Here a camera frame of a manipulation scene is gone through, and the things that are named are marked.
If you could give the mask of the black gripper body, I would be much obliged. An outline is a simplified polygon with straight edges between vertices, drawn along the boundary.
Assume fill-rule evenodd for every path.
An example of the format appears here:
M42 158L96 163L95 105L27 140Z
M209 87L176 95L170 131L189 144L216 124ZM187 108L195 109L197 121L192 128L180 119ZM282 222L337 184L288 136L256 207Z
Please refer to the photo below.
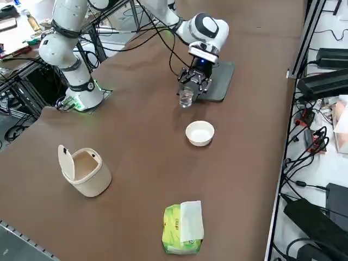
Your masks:
M209 79L212 75L213 63L209 60L193 56L191 65L188 69L188 77L200 75L203 79Z

